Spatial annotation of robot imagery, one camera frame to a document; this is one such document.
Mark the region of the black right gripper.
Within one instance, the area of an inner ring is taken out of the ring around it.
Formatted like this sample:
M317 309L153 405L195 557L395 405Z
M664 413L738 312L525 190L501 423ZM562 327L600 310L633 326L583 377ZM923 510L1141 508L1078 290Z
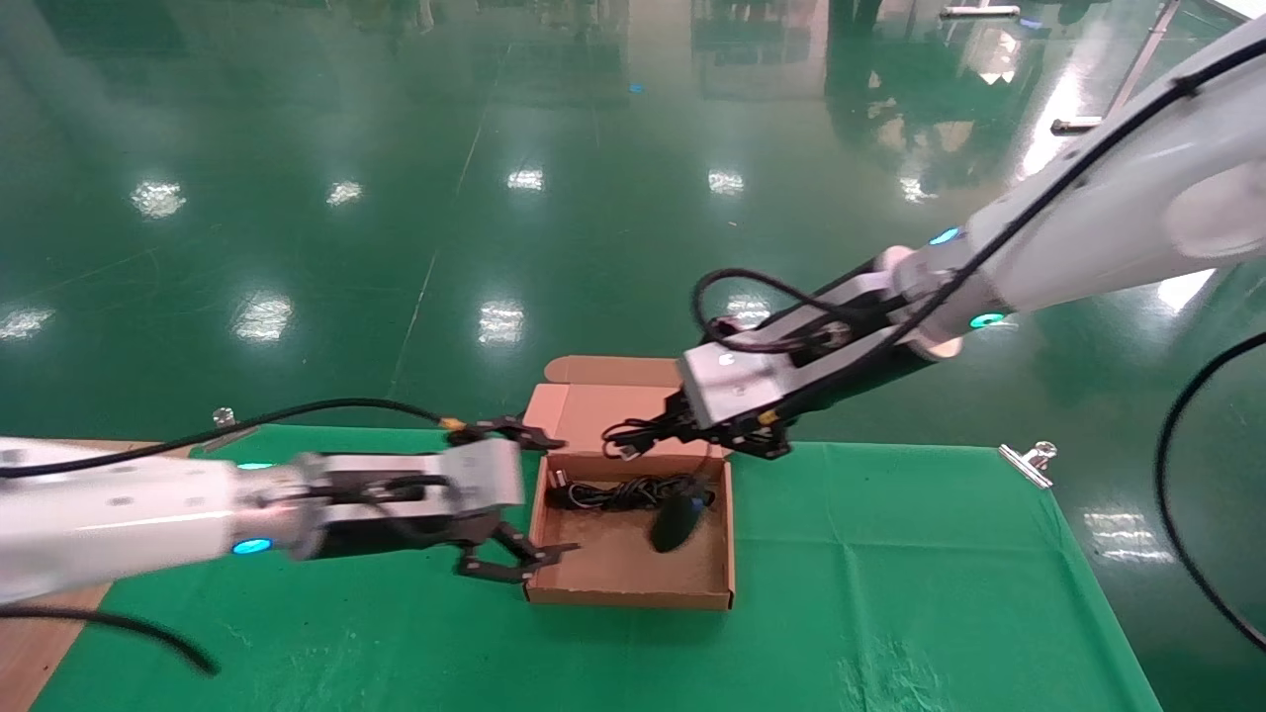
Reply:
M687 393L665 398L660 440L714 442L710 431L728 424L725 447L732 452L768 461L782 457L791 451L786 423L796 416L830 408L941 362L941 347L919 337L879 350L889 333L879 329L809 360L700 345L695 348L695 414ZM782 422L755 422L772 409Z

